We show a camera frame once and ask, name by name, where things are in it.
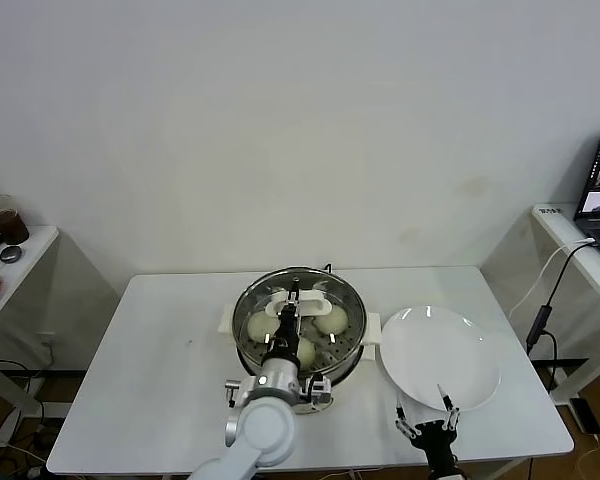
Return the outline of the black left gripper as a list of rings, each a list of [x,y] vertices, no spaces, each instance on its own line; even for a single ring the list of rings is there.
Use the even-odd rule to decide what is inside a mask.
[[[300,281],[294,278],[287,296],[287,306],[278,314],[279,326],[271,342],[271,354],[274,358],[297,358],[299,346],[299,328],[301,317],[298,307],[300,305]]]

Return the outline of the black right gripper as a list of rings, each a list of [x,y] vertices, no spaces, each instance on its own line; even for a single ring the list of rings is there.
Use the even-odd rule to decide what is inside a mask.
[[[440,384],[437,388],[446,410],[444,420],[414,426],[409,422],[402,404],[397,402],[395,426],[405,437],[412,440],[414,448],[424,452],[430,471],[458,471],[457,459],[451,445],[457,438],[459,408],[454,405]]]

